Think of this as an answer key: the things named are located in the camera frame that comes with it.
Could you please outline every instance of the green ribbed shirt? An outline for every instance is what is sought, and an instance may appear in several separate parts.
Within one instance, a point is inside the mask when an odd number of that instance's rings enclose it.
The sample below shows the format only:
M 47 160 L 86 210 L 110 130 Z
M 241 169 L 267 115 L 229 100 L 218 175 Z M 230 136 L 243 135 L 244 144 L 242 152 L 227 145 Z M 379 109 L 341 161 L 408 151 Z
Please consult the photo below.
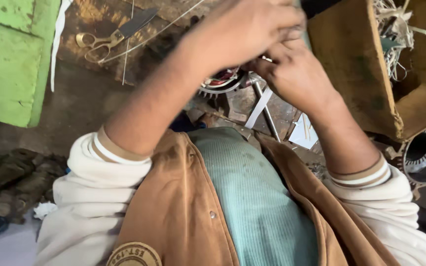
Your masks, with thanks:
M 205 162 L 242 266 L 316 266 L 315 227 L 270 162 L 230 127 L 188 133 Z

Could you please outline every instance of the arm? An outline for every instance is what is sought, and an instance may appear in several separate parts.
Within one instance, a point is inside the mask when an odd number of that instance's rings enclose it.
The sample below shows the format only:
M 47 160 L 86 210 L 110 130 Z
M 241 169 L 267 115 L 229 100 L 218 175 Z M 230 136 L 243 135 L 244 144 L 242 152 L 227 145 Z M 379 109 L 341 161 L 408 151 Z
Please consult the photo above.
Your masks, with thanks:
M 286 5 L 291 2 L 223 2 L 184 37 L 108 121 L 108 137 L 125 150 L 149 156 L 204 78 L 222 68 L 247 62 L 277 41 L 300 37 L 305 15 Z
M 327 161 L 328 189 L 373 230 L 402 265 L 426 265 L 426 234 L 417 230 L 404 174 L 389 166 L 354 121 L 318 60 L 304 42 L 273 45 L 247 65 L 282 99 L 306 113 Z
M 200 82 L 263 53 L 274 42 L 300 36 L 305 16 L 287 3 L 222 2 L 98 133 L 73 144 L 71 172 L 53 185 L 59 209 L 44 219 L 36 265 L 106 263 L 127 205 L 150 170 L 150 154 Z

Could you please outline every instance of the round patch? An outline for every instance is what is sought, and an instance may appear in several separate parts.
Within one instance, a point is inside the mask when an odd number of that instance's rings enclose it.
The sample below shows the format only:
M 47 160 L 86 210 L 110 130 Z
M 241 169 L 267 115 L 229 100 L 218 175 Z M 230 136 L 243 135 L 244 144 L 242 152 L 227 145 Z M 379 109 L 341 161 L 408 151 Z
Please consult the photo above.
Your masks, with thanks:
M 106 266 L 162 266 L 162 262 L 151 246 L 129 242 L 113 251 Z

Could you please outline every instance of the striped cuff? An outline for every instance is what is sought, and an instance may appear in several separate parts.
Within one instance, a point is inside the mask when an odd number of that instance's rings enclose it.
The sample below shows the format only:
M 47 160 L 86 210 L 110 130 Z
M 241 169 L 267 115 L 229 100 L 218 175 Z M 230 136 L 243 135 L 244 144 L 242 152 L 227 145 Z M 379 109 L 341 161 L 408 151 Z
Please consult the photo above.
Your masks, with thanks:
M 103 126 L 93 134 L 88 150 L 94 158 L 113 163 L 140 164 L 150 159 L 149 156 L 140 156 L 116 145 L 106 135 Z
M 386 182 L 391 177 L 391 169 L 381 154 L 379 160 L 368 169 L 352 174 L 330 172 L 331 180 L 338 186 L 347 188 L 367 188 Z

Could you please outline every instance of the white sleeve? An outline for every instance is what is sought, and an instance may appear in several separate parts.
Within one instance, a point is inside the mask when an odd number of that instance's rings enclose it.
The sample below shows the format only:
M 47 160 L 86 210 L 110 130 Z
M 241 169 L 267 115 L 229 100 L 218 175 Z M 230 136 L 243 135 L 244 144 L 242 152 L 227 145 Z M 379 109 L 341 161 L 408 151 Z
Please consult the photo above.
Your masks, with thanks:
M 37 266 L 104 265 L 135 188 L 151 168 L 150 159 L 128 164 L 103 161 L 91 149 L 96 137 L 90 133 L 73 144 L 71 172 L 53 184 L 58 210 L 42 223 Z
M 323 183 L 361 217 L 401 265 L 426 266 L 426 234 L 418 230 L 418 205 L 412 202 L 410 184 L 397 168 L 384 165 L 390 174 L 380 184 L 345 187 L 336 177 Z

